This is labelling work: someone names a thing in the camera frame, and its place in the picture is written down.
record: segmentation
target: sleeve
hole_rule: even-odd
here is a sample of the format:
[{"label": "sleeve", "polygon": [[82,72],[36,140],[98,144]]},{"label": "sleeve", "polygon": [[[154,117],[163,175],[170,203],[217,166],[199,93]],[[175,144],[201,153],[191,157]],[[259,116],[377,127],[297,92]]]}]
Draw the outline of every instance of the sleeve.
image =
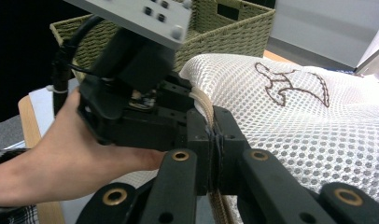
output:
[{"label": "sleeve", "polygon": [[[27,151],[27,148],[13,148],[0,150],[0,164]],[[0,207],[0,223],[38,223],[35,205],[24,207]]]}]

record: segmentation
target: white device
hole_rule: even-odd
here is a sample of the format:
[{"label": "white device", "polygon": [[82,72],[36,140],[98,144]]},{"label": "white device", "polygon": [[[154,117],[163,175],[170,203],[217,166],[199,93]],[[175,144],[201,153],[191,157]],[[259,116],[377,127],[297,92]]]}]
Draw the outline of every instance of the white device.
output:
[{"label": "white device", "polygon": [[65,1],[170,49],[180,48],[190,24],[190,0]]}]

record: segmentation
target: brass insert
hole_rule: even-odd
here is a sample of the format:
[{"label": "brass insert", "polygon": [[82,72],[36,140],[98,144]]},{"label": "brass insert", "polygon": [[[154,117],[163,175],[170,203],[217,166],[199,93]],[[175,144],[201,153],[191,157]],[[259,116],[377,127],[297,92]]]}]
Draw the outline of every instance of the brass insert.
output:
[{"label": "brass insert", "polygon": [[110,189],[103,196],[103,203],[110,206],[118,205],[125,201],[127,196],[128,193],[125,189]]},{"label": "brass insert", "polygon": [[268,155],[265,152],[257,150],[251,152],[251,157],[257,161],[266,161],[269,159]]},{"label": "brass insert", "polygon": [[186,161],[190,157],[190,154],[185,151],[177,151],[172,157],[175,161]]},{"label": "brass insert", "polygon": [[360,196],[358,196],[358,194],[356,194],[353,190],[336,189],[334,193],[335,193],[335,196],[344,203],[347,203],[353,206],[361,206],[363,204],[363,201],[360,198]]}]

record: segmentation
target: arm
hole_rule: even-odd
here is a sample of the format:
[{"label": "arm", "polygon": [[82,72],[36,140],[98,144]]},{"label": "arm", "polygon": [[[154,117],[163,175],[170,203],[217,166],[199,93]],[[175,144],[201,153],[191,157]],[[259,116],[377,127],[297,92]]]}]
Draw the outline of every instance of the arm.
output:
[{"label": "arm", "polygon": [[130,172],[159,168],[159,151],[99,145],[76,112],[78,101],[75,91],[35,148],[0,164],[0,206],[75,199]]}]

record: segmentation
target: wicker basket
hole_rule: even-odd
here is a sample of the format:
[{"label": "wicker basket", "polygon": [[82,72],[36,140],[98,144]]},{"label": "wicker basket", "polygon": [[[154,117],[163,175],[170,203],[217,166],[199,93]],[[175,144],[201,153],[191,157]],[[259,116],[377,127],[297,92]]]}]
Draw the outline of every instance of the wicker basket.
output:
[{"label": "wicker basket", "polygon": [[[218,4],[239,10],[238,21],[218,15]],[[50,25],[59,44],[70,38],[89,16],[59,21]],[[274,10],[239,0],[194,0],[189,32],[175,55],[175,71],[195,55],[233,53],[261,57],[272,29]],[[90,67],[101,50],[118,30],[110,21],[93,28],[82,41],[75,63]],[[75,73],[78,79],[83,75]]]}]

